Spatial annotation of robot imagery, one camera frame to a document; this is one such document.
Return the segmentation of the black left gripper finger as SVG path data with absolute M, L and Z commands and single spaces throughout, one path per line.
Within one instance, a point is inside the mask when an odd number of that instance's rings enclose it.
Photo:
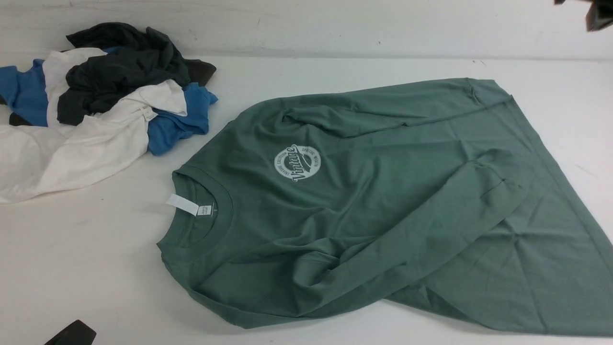
M 45 345 L 91 345 L 96 335 L 91 327 L 76 320 L 55 334 Z

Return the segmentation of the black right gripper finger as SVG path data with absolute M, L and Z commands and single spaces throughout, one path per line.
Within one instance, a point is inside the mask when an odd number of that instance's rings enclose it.
M 587 32 L 598 32 L 613 25 L 612 0 L 584 0 L 590 3 L 585 15 L 585 28 Z

